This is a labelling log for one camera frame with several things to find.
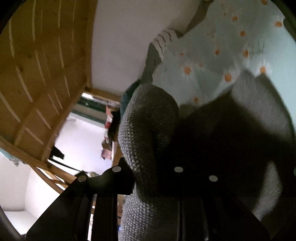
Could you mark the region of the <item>light blue daisy bedsheet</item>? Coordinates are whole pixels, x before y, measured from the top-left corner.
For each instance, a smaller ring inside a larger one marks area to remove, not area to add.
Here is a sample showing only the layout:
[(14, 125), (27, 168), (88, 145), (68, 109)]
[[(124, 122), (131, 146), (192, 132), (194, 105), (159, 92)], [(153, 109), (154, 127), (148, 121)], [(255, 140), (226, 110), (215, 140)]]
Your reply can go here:
[(156, 41), (162, 61), (155, 86), (178, 105), (204, 105), (243, 70), (265, 74), (295, 116), (295, 40), (271, 1), (214, 1), (206, 18), (180, 39)]

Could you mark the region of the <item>hanging colourful clothes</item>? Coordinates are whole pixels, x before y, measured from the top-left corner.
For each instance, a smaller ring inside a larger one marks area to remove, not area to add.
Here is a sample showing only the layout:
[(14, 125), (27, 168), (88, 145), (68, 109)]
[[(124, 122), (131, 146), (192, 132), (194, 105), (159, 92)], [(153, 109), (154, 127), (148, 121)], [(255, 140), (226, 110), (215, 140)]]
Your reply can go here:
[(120, 109), (112, 108), (111, 106), (106, 107), (107, 118), (105, 121), (105, 134), (104, 140), (101, 143), (102, 153), (101, 157), (105, 159), (112, 159), (113, 143), (116, 140), (116, 133), (120, 124)]

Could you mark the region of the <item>grey knitted sweater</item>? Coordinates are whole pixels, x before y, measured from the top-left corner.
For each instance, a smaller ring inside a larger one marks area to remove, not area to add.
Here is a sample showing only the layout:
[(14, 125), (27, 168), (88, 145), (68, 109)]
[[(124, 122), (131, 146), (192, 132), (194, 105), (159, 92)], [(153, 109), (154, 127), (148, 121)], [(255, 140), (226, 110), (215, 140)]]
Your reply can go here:
[(241, 163), (267, 164), (255, 213), (271, 240), (295, 240), (295, 131), (266, 75), (243, 71), (221, 96), (185, 118), (171, 95), (143, 84), (126, 108), (118, 139), (135, 175), (120, 240), (162, 240), (163, 167)]

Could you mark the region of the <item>wooden bunk bed frame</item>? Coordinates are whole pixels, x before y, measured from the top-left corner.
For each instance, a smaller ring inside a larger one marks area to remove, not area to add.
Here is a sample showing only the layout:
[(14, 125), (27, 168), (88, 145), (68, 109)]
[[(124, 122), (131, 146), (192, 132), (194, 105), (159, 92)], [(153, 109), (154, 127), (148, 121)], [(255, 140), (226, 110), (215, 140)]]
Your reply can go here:
[(1, 1), (1, 148), (56, 192), (75, 177), (48, 160), (82, 93), (119, 103), (92, 84), (97, 1)]

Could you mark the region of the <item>dark grey striped blanket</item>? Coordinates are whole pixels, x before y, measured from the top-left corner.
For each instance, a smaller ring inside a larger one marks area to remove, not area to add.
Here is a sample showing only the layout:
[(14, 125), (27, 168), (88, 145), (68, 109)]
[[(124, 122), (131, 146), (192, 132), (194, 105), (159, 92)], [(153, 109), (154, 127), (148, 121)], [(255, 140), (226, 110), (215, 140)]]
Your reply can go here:
[(191, 21), (183, 31), (178, 31), (171, 28), (163, 29), (158, 35), (150, 42), (147, 57), (145, 60), (145, 67), (141, 77), (136, 81), (136, 87), (145, 83), (152, 83), (152, 75), (156, 68), (161, 64), (164, 59), (165, 51), (168, 46), (176, 40), (184, 37), (185, 34), (193, 30), (200, 24), (207, 15), (208, 8), (213, 1), (200, 1), (197, 11), (192, 17)]

